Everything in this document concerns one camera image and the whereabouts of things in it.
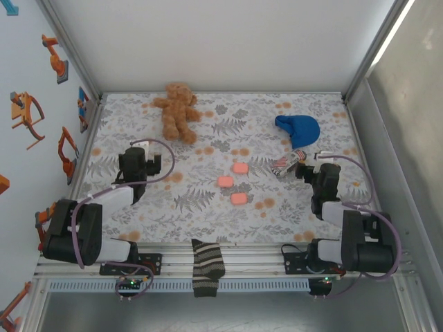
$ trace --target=teddy bear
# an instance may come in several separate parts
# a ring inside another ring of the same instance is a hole
[[[197,103],[197,97],[185,83],[170,83],[166,86],[168,98],[155,98],[154,106],[161,108],[163,136],[166,140],[181,138],[186,144],[197,141],[195,132],[188,128],[186,121],[200,121],[201,114],[191,106]]]

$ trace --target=pink sponge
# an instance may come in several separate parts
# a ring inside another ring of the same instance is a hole
[[[246,192],[239,192],[236,194],[232,194],[230,196],[230,202],[233,205],[241,205],[248,203],[248,196],[246,195]]]
[[[217,179],[217,184],[221,188],[231,188],[234,185],[234,179],[232,176],[220,176]]]
[[[235,163],[233,165],[233,172],[236,174],[248,174],[249,166],[245,163]]]

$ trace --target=orange block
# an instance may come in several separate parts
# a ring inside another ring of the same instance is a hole
[[[221,188],[231,188],[234,185],[234,179],[232,176],[220,176],[217,183]]]
[[[239,192],[236,194],[232,194],[230,196],[230,202],[233,205],[241,205],[248,203],[248,196],[246,195],[246,192]]]
[[[233,165],[233,172],[236,174],[247,174],[249,170],[248,164],[245,163],[235,163]]]
[[[0,175],[0,194],[3,194],[9,188],[9,180]]]

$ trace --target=floral mat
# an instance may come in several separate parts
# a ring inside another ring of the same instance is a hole
[[[129,142],[141,138],[163,139],[161,110],[152,106],[160,93],[111,94],[102,111],[89,157],[80,197],[97,192],[114,181],[118,154]],[[275,177],[272,163],[291,148],[289,135],[274,125],[276,116],[305,114],[317,119],[320,137],[303,148],[308,158],[318,150],[357,156],[356,140],[339,94],[198,93],[195,108],[201,122],[190,122],[198,134],[194,145],[169,142],[177,157],[172,175],[148,185],[141,200],[103,221],[109,237],[132,241],[182,242],[191,238],[219,242],[310,241],[336,239],[341,229],[318,220],[310,209],[312,189],[293,174]],[[161,174],[170,167],[168,151],[162,153]],[[234,175],[234,162],[249,165],[247,175]],[[360,169],[338,160],[342,199],[367,197]],[[232,188],[220,189],[217,177],[231,175]],[[234,206],[233,192],[246,192],[248,203]]]

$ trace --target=blue beanie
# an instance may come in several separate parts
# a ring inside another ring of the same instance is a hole
[[[293,149],[306,147],[320,136],[318,122],[311,116],[278,116],[275,125],[288,132]]]

